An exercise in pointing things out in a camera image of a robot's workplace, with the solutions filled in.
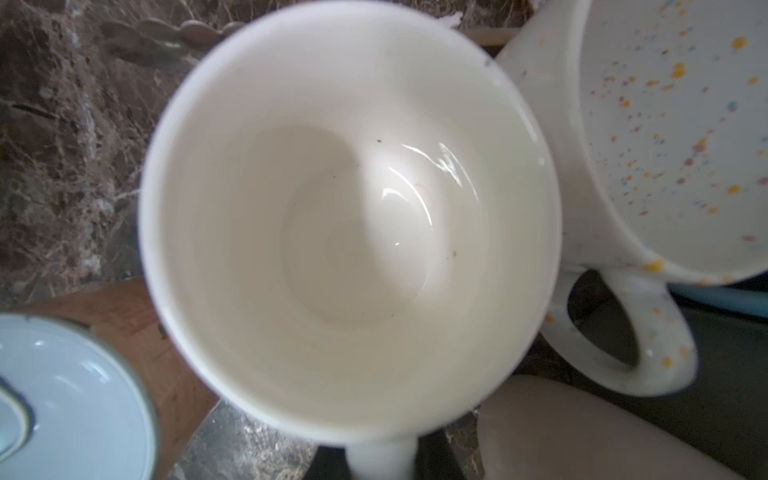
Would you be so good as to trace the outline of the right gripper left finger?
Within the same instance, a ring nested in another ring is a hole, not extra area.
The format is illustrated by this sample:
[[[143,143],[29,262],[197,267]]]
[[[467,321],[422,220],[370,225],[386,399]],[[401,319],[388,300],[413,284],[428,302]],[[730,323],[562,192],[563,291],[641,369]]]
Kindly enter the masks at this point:
[[[351,480],[344,448],[319,446],[302,480]]]

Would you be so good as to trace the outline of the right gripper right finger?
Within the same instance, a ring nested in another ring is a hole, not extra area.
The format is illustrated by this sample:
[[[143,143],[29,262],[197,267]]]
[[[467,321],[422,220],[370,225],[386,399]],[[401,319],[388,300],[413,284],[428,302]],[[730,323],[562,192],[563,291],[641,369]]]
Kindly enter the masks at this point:
[[[442,429],[419,438],[415,473],[419,480],[465,479]]]

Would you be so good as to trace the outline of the pale pink mug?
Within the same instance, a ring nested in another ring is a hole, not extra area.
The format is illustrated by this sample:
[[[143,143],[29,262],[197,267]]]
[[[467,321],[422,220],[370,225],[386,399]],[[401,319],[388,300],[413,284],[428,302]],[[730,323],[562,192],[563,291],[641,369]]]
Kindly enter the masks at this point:
[[[652,424],[572,386],[514,375],[480,406],[488,479],[734,479]]]

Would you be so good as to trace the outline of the white mug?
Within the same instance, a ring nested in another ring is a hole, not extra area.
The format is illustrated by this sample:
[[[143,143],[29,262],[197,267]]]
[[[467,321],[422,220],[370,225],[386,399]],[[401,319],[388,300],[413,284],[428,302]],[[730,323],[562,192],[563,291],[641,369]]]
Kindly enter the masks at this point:
[[[376,1],[291,6],[207,54],[141,178],[141,258],[184,358],[256,419],[412,479],[418,440],[527,352],[558,275],[553,160],[480,47]]]

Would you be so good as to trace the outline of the blue butterfly mug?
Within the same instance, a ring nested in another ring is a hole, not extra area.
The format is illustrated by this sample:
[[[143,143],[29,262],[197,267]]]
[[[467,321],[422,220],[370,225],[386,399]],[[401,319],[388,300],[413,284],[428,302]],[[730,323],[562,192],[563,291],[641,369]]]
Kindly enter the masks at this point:
[[[764,291],[681,284],[669,284],[668,289],[683,298],[714,308],[767,318],[767,293]]]

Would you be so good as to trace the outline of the cream speckled mug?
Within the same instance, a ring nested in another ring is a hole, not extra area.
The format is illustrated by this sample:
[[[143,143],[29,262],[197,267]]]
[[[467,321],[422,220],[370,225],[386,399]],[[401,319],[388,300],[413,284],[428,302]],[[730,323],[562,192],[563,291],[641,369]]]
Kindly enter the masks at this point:
[[[497,63],[558,175],[561,267],[542,335],[607,389],[686,388],[698,354],[668,285],[727,285],[767,268],[766,3],[547,1]],[[625,311],[635,365],[569,316],[589,270]]]

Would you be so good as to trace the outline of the orange label tin can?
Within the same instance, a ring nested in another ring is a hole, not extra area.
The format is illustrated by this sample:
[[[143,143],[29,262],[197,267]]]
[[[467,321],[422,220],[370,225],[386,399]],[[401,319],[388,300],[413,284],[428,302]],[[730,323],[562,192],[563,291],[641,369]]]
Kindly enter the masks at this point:
[[[216,400],[142,278],[1,312],[5,479],[159,479]]]

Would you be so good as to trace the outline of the red handled metal tongs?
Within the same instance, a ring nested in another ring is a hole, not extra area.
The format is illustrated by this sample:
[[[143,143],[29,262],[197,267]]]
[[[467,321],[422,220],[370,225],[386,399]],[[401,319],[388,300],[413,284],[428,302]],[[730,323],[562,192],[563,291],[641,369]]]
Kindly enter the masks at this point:
[[[173,26],[157,18],[129,25],[105,21],[100,25],[102,49],[123,61],[151,68],[187,68],[234,35],[244,22],[229,22],[220,29],[197,20]]]

